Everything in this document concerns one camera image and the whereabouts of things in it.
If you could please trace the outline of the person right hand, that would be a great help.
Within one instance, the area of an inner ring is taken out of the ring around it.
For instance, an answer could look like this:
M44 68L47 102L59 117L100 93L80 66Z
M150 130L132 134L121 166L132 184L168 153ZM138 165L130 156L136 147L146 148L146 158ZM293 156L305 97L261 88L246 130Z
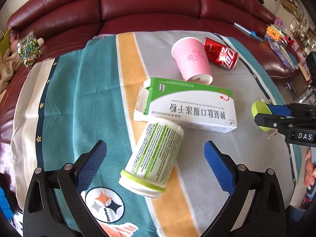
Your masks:
M315 166L311 162L311 148L308 148L305 156L305 173L304 173L304 185L308 190L315 182Z

